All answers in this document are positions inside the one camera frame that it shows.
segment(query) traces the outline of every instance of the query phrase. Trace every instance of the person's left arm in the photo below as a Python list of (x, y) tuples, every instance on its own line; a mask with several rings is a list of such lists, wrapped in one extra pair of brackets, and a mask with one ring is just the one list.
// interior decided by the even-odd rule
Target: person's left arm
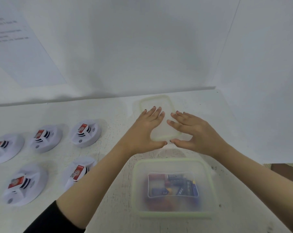
[(151, 131), (165, 116), (164, 112), (160, 113), (161, 107), (155, 110), (156, 107), (144, 110), (114, 148), (56, 200), (59, 210), (74, 226), (86, 228), (110, 185), (131, 156), (167, 145), (166, 141), (155, 142), (150, 138)]

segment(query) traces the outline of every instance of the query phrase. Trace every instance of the green container edge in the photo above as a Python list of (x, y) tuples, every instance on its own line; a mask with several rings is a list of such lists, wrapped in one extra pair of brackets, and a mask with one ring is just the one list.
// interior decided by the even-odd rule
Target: green container edge
[[(173, 104), (172, 104), (172, 101), (170, 100), (170, 97), (165, 95), (165, 94), (161, 94), (161, 95), (158, 95), (158, 96), (151, 96), (151, 97), (147, 97), (147, 98), (143, 98), (139, 101), (139, 108), (140, 108), (140, 113), (143, 112), (143, 108), (142, 108), (142, 105), (141, 103), (144, 102), (144, 101), (149, 101), (149, 100), (152, 100), (154, 98), (160, 98), (160, 97), (163, 97), (163, 98), (167, 98), (168, 101), (169, 101), (169, 104), (172, 108), (173, 111), (176, 111), (176, 109), (174, 108)], [(173, 138), (176, 138), (178, 136), (180, 136), (182, 133), (181, 132), (178, 132), (176, 135), (174, 136), (161, 136), (161, 137), (157, 137), (156, 139), (154, 139), (154, 141), (162, 141), (163, 139), (173, 139)]]
[(132, 190), (131, 190), (131, 205), (133, 207), (134, 212), (136, 212), (140, 217), (188, 217), (188, 218), (211, 218), (215, 212), (156, 212), (156, 211), (138, 211), (136, 209), (136, 195), (134, 194), (133, 190), (136, 189), (136, 182), (134, 182), (135, 180), (135, 176), (136, 176), (136, 166), (139, 165), (140, 163), (149, 163), (149, 162), (163, 162), (163, 161), (194, 161), (194, 162), (199, 162), (203, 165), (204, 170), (206, 172), (207, 175), (207, 179), (209, 182), (209, 185), (211, 187), (211, 191), (214, 197), (214, 200), (216, 202), (215, 206), (217, 206), (218, 203), (218, 197), (215, 193), (215, 188), (213, 185), (213, 181), (211, 178), (211, 175), (209, 173), (208, 167), (207, 165), (200, 161), (199, 159), (196, 158), (156, 158), (156, 159), (143, 159), (143, 160), (139, 160), (135, 166), (133, 167), (133, 178), (132, 178)]

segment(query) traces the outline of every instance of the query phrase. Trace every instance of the white wall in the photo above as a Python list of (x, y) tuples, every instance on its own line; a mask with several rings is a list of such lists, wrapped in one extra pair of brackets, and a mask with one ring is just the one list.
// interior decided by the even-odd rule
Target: white wall
[(214, 85), (262, 162), (293, 162), (293, 0), (241, 0)]
[(239, 0), (12, 0), (67, 81), (22, 89), (0, 69), (0, 104), (209, 86)]

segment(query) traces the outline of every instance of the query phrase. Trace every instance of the plastic container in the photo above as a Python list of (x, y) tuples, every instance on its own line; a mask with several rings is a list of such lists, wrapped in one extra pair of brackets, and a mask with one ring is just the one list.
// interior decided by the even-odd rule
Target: plastic container
[(140, 217), (211, 218), (218, 200), (209, 169), (202, 161), (148, 159), (134, 166), (132, 206)]
[(166, 95), (159, 95), (144, 98), (139, 102), (141, 113), (144, 109), (150, 110), (153, 106), (156, 106), (156, 108), (161, 107), (162, 111), (165, 112), (165, 118), (158, 127), (153, 129), (151, 139), (154, 141), (169, 140), (181, 135), (179, 131), (169, 126), (166, 122), (167, 119), (176, 121), (170, 116), (171, 113), (176, 112), (170, 98)]

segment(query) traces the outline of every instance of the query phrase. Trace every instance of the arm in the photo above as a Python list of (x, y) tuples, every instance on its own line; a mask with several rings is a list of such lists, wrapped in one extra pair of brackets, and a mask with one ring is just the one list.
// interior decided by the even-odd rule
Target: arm
[(219, 161), (293, 232), (293, 182), (244, 156), (227, 144), (208, 122), (189, 113), (171, 114), (167, 123), (192, 135), (190, 141), (171, 140), (177, 147), (209, 155)]
[(67, 228), (76, 226), (79, 229), (85, 229), (128, 159), (137, 153), (149, 152), (167, 145), (166, 141), (155, 142), (150, 139), (151, 131), (162, 122), (165, 116), (164, 112), (160, 113), (161, 107), (155, 110), (156, 107), (150, 111), (144, 110), (114, 148), (87, 175), (63, 193), (56, 200), (57, 205), (53, 203), (48, 207), (25, 232), (38, 229), (52, 232), (55, 228), (61, 228), (61, 223), (50, 219), (49, 214), (53, 212), (54, 218), (55, 215), (59, 215), (59, 210), (65, 216), (65, 218), (63, 216), (60, 218), (62, 224), (73, 224), (66, 226)]

